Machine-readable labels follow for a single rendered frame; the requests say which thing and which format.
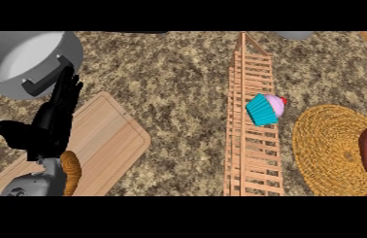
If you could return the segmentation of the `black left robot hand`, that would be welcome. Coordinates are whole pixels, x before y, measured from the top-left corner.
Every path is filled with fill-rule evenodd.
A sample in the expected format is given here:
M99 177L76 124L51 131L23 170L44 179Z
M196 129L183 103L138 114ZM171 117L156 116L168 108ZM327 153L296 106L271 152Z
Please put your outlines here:
M82 82L73 68L63 69L50 100L40 106L32 123L0 121L0 135L7 146L26 151L26 160L59 157L65 152Z

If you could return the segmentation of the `grey round object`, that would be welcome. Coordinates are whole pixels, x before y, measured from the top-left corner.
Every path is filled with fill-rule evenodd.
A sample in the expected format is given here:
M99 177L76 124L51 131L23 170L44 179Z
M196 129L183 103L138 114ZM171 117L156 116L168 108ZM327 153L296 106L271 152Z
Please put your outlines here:
M289 40L303 40L312 35L312 31L277 31L277 34Z

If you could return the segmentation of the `wooden tiered shelf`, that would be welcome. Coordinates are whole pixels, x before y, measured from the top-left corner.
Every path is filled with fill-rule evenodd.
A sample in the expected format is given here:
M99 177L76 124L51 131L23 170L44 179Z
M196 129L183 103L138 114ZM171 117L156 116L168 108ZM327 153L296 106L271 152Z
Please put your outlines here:
M284 194L278 125L256 126L244 104L274 94L272 57L246 32L239 33L228 71L224 195Z

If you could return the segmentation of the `pale wooden cutting board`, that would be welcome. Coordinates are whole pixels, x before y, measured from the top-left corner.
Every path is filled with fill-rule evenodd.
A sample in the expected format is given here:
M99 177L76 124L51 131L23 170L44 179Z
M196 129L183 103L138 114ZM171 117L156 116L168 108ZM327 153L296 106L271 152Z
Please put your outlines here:
M103 195L150 144L150 136L109 93L100 92L73 113L66 151L76 154L81 178L73 195ZM41 172L43 165L20 157L0 172L0 195L12 180Z

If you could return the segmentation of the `pink cupcake with teal wrapper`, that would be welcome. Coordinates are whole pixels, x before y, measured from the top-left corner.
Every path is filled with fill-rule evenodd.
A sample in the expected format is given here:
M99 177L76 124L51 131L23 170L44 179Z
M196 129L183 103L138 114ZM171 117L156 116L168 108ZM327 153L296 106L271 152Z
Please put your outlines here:
M284 113L287 100L274 94L258 93L246 103L244 110L256 126L278 122Z

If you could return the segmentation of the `round woven wicker placemat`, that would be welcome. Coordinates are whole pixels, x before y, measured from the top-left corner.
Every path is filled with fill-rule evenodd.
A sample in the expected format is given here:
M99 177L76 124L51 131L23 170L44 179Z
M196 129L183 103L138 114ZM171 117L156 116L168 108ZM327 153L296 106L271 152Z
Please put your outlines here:
M293 125L297 170L318 196L367 196L367 170L358 140L367 116L340 105L309 107Z

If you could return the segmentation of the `dark red-brown object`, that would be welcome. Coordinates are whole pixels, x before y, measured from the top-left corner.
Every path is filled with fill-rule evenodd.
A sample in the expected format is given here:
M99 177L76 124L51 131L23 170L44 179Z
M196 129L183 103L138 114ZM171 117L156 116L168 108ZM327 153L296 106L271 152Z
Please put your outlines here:
M358 138L358 147L359 147L361 163L364 170L367 172L367 129L361 132Z

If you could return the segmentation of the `grey metal pot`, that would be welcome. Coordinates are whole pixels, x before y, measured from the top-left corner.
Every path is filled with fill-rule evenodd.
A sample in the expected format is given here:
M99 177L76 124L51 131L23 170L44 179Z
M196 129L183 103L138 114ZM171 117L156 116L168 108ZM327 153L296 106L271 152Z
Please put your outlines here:
M66 67L78 70L82 46L71 31L0 31L0 95L17 99L51 93Z

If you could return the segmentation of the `brown croissant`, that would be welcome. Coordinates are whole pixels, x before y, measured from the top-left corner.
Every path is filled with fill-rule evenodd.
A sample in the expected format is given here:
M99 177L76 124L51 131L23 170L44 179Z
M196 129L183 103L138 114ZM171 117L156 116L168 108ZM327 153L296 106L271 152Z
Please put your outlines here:
M72 151L65 151L60 155L60 162L63 172L66 174L63 195L72 196L78 187L78 180L81 178L81 166L76 154Z

